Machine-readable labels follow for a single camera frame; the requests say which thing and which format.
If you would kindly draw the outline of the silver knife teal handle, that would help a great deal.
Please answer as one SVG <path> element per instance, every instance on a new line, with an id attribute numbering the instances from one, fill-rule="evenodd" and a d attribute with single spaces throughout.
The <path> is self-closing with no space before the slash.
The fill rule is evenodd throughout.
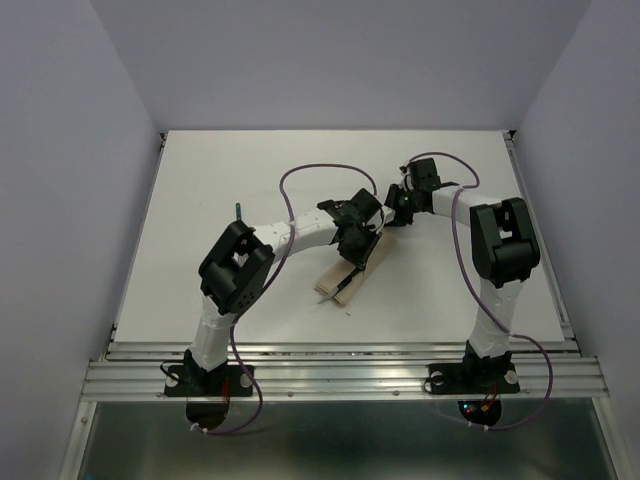
<path id="1" fill-rule="evenodd" d="M 333 301 L 362 273 L 362 269 L 349 262 L 334 264 L 316 282 L 315 291 L 320 295 L 317 304 Z"/>

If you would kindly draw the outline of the beige cloth napkin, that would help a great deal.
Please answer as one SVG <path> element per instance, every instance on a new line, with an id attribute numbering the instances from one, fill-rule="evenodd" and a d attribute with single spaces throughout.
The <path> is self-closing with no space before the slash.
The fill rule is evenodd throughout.
<path id="1" fill-rule="evenodd" d="M 346 307 L 396 244 L 397 237 L 384 231 L 363 270 L 340 258 L 316 281 L 314 290 L 320 295 L 319 304 L 331 302 Z"/>

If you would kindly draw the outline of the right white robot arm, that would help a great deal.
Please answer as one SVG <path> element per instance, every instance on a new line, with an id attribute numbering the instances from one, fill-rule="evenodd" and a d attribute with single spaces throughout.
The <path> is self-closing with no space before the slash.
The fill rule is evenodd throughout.
<path id="1" fill-rule="evenodd" d="M 393 212 L 387 224 L 410 225 L 418 213 L 450 220 L 458 266 L 478 305 L 468 339 L 475 357 L 461 364 L 460 378 L 466 387 L 482 390 L 496 378 L 488 358 L 510 350 L 516 300 L 541 258 L 527 203 L 520 197 L 482 195 L 476 170 L 448 153 L 419 154 L 399 170 L 401 180 L 389 187 L 385 199 Z"/>

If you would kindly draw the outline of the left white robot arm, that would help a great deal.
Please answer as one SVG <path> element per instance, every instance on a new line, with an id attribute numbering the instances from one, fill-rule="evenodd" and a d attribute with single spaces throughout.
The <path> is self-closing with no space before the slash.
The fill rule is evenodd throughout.
<path id="1" fill-rule="evenodd" d="M 351 269 L 330 290 L 335 296 L 365 271 L 369 257 L 394 217 L 365 189 L 351 199 L 327 200 L 289 220 L 250 227 L 237 220 L 227 226 L 198 269 L 202 313 L 194 341 L 185 353 L 188 382 L 199 393 L 215 392 L 222 382 L 230 330 L 267 288 L 273 266 L 311 248 L 335 245 Z"/>

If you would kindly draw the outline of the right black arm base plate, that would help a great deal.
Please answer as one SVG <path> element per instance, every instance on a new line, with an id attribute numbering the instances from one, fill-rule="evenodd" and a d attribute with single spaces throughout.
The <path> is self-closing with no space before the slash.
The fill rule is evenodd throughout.
<path id="1" fill-rule="evenodd" d="M 509 383 L 505 376 L 513 371 L 506 368 L 467 368 L 462 363 L 433 363 L 427 366 L 428 377 L 423 390 L 436 396 L 473 396 L 486 393 L 517 394 L 518 381 Z"/>

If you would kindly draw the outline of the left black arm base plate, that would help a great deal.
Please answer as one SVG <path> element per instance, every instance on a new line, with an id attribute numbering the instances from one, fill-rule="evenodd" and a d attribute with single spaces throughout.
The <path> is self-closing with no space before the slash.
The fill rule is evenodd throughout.
<path id="1" fill-rule="evenodd" d="M 169 398 L 247 398 L 254 393 L 248 375 L 238 365 L 222 365 L 204 375 L 191 374 L 183 364 L 160 366 L 165 376 L 164 395 Z"/>

